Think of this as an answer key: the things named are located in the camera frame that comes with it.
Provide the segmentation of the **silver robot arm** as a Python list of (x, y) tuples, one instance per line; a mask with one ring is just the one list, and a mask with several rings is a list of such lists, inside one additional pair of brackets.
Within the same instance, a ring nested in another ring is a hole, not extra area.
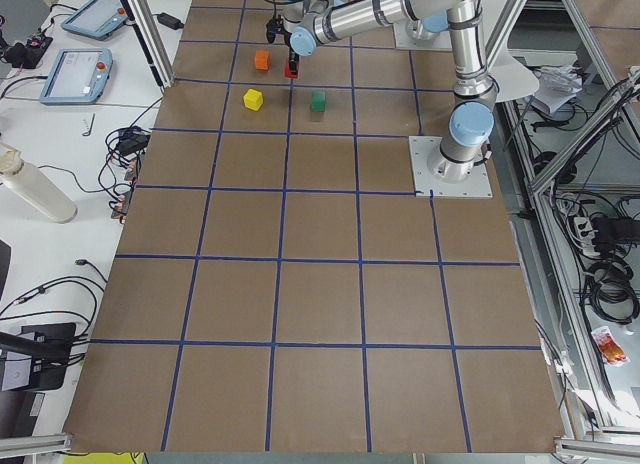
[(438, 33), (446, 12), (462, 0), (282, 0), (268, 35), (280, 33), (295, 52), (311, 54), (319, 45), (405, 22), (410, 31)]
[(285, 43), (297, 56), (317, 47), (410, 19), (445, 14), (456, 82), (448, 131), (428, 158), (435, 177), (465, 180), (494, 126), (497, 85), (489, 74), (483, 41), (481, 0), (284, 0)]

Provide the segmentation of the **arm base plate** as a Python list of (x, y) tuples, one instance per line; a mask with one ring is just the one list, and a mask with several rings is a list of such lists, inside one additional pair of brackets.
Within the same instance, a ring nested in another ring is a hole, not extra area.
[(439, 136), (410, 136), (409, 152), (417, 197), (490, 199), (493, 197), (488, 171), (481, 153), (468, 163), (447, 163), (440, 153)]
[(401, 50), (451, 51), (447, 29), (427, 30), (421, 22), (401, 21), (393, 24), (395, 47)]

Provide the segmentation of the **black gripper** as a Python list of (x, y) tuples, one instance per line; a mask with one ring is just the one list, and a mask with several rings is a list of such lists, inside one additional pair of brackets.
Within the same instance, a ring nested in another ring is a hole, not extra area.
[(297, 67), (299, 65), (300, 56), (295, 52), (295, 50), (289, 46), (288, 47), (288, 66), (289, 67)]

